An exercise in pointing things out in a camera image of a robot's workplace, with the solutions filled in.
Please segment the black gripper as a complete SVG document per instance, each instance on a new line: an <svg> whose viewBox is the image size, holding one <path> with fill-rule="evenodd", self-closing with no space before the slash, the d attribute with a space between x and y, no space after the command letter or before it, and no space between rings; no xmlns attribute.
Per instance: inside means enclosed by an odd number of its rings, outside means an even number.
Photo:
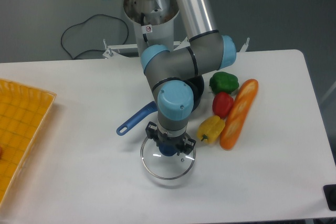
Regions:
<svg viewBox="0 0 336 224"><path fill-rule="evenodd" d="M149 122L145 129L146 136L156 142L156 146L171 146L177 149L177 154L181 153L189 155L196 144L196 141L192 138L186 136L186 131L183 133L173 132L173 134L178 133L177 136L172 136L171 132L164 132L158 129L157 125L153 122Z"/></svg>

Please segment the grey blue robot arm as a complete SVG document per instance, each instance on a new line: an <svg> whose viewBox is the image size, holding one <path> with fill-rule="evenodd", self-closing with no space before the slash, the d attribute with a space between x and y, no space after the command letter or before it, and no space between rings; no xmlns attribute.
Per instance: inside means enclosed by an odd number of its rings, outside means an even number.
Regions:
<svg viewBox="0 0 336 224"><path fill-rule="evenodd" d="M165 156L189 154L188 118L200 92L188 81L232 65L236 48L218 31L208 0L124 0L134 22L136 43L158 109L158 123L146 134Z"/></svg>

